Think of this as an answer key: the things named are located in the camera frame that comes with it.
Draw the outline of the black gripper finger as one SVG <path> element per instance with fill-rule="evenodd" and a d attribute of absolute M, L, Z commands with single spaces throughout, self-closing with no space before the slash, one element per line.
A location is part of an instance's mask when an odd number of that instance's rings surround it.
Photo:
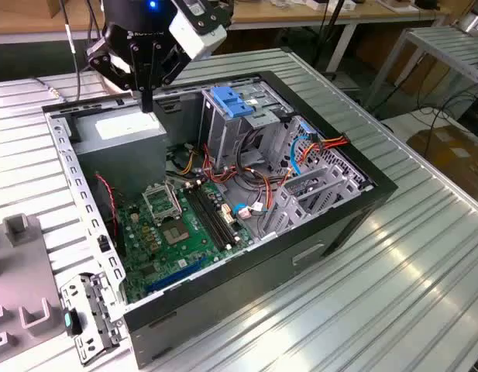
<path fill-rule="evenodd" d="M 139 47 L 129 45 L 129 72 L 113 62 L 105 38 L 88 48 L 88 63 L 99 74 L 123 91 L 130 91 L 144 113 L 152 112 L 152 88 L 150 83 L 151 64 L 139 58 Z"/>
<path fill-rule="evenodd" d="M 150 72 L 146 90 L 146 112 L 153 111 L 153 93 L 161 86 L 173 82 L 180 72 L 191 62 L 191 58 L 179 44 L 170 49 L 153 43 Z"/>

